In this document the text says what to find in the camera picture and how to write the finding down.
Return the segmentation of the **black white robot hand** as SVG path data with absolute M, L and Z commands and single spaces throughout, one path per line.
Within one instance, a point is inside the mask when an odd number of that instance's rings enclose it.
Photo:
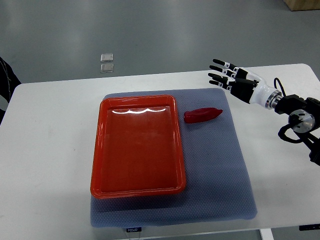
M 258 104 L 266 109 L 272 109 L 283 96 L 274 87 L 267 85 L 259 75 L 232 63 L 213 59 L 208 73 L 210 84 L 230 91 L 230 94 L 247 104 Z

